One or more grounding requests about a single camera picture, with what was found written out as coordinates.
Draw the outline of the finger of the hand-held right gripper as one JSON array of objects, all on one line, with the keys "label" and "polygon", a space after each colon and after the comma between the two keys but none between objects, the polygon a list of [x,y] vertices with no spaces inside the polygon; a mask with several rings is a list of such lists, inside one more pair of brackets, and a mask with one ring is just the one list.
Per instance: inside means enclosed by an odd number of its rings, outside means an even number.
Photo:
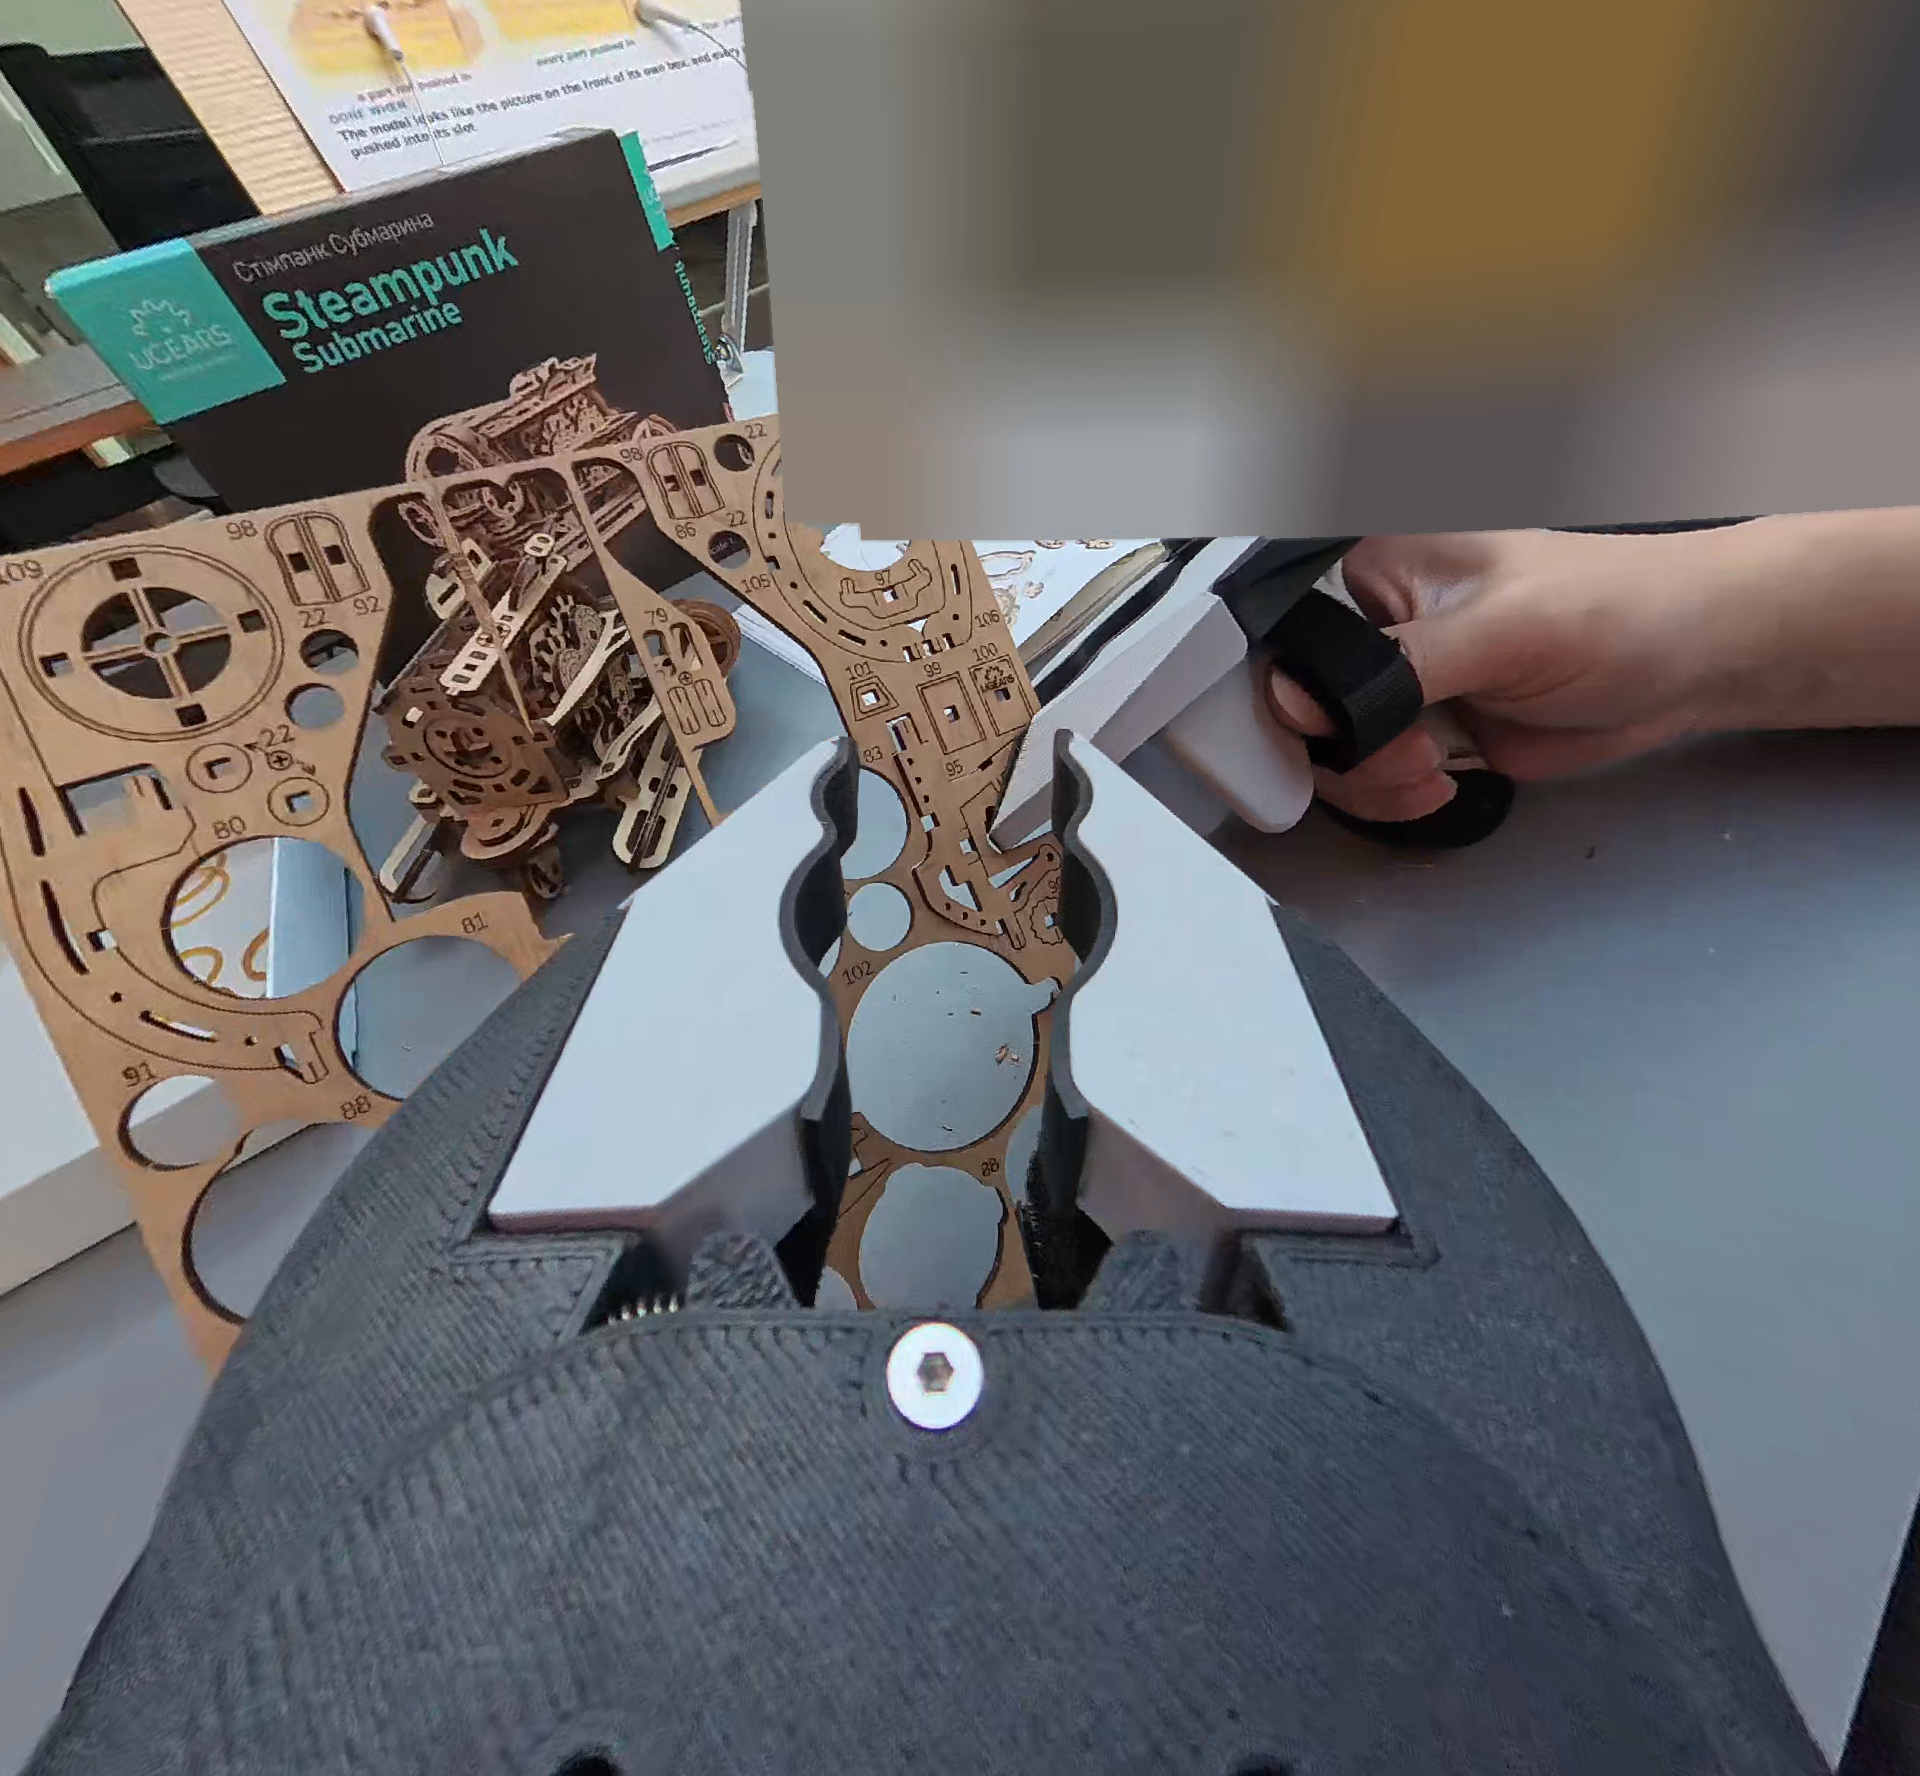
[{"label": "finger of the hand-held right gripper", "polygon": [[1241,657],[1244,634],[1218,591],[1163,598],[1037,709],[999,792],[992,843],[1015,844],[1046,822],[1063,731],[1123,763]]}]

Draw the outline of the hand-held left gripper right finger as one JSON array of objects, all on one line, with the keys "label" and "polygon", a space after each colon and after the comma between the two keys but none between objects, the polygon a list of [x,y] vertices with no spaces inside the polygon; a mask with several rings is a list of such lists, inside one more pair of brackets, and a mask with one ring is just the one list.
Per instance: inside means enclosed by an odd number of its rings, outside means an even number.
[{"label": "hand-held left gripper right finger", "polygon": [[1218,1285],[1258,1233],[1386,1235],[1382,1177],[1267,895],[1085,738],[1054,738],[1054,998],[1026,1188],[1040,1305],[1149,1230]]}]

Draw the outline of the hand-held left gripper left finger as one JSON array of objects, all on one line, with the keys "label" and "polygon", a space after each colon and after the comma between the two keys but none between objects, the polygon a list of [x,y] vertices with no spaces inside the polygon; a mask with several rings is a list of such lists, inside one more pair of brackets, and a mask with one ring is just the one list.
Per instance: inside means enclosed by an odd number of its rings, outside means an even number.
[{"label": "hand-held left gripper left finger", "polygon": [[850,1160],[822,963],[846,931],[850,741],[821,741],[635,891],[486,1215],[635,1227],[685,1267],[719,1230],[817,1267]]}]

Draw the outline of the laser-cut wooden parts sheet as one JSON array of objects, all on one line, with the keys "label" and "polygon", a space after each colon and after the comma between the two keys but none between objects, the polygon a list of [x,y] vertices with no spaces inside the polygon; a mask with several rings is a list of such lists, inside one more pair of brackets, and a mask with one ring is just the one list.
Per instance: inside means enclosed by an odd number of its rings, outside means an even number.
[{"label": "laser-cut wooden parts sheet", "polygon": [[[1025,982],[1072,972],[1051,839],[992,843],[1037,698],[989,634],[971,543],[833,562],[782,497],[776,417],[632,434],[395,486],[3,558],[3,928],[21,982],[132,1201],[193,1352],[218,1367],[243,1315],[193,1263],[218,1176],[273,1125],[376,1129],[405,1095],[346,1054],[349,986],[411,941],[473,941],[529,976],[557,949],[529,895],[395,910],[379,869],[413,825],[379,701],[441,624],[460,540],[515,555],[552,530],[631,634],[692,792],[738,709],[719,614],[664,595],[674,550],[803,646],[904,839],[846,866],[906,905],[900,941],[829,972],[840,1021],[928,946],[993,952]],[[280,996],[233,996],[171,943],[178,883],[254,839],[310,839],[360,888],[346,961]]]}]

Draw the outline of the assembled wooden submarine model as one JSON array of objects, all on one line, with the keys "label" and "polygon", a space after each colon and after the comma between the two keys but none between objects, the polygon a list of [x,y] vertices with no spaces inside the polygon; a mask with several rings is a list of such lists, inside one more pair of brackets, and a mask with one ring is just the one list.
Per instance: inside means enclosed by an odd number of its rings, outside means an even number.
[{"label": "assembled wooden submarine model", "polygon": [[413,775],[413,825],[379,869],[398,902],[427,901],[451,851],[515,869],[535,901],[563,891],[563,811],[608,803],[612,851],[667,864],[692,780],[616,606],[552,530],[515,555],[460,540],[467,584],[428,584],[441,624],[384,689],[382,756]]}]

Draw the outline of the dark model kit box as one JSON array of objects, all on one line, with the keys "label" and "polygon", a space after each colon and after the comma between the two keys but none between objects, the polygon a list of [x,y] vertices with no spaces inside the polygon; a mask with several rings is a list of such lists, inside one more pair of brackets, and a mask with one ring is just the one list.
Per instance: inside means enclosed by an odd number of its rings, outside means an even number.
[{"label": "dark model kit box", "polygon": [[233,511],[729,416],[632,135],[103,255],[50,295]]}]

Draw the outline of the person's right hand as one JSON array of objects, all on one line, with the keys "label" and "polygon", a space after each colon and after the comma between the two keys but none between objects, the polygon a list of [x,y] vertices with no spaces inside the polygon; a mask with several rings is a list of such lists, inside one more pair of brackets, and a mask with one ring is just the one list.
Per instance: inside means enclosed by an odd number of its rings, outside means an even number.
[{"label": "person's right hand", "polygon": [[1508,780],[1565,780],[1694,731],[1661,540],[1368,537],[1339,572],[1398,642],[1426,705]]}]

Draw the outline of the open instruction booklet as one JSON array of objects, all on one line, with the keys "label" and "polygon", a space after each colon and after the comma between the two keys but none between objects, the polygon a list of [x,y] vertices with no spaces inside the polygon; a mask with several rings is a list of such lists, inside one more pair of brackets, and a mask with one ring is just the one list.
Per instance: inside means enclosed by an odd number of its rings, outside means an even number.
[{"label": "open instruction booklet", "polygon": [[1143,577],[1212,540],[977,540],[977,599],[1026,668],[1059,656]]}]

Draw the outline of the wooden poster board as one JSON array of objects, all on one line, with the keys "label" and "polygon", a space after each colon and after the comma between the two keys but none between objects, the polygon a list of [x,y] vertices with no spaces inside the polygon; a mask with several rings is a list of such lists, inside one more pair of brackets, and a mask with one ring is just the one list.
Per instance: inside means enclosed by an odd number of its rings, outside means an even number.
[{"label": "wooden poster board", "polygon": [[338,181],[223,0],[116,0],[262,212],[331,200]]}]

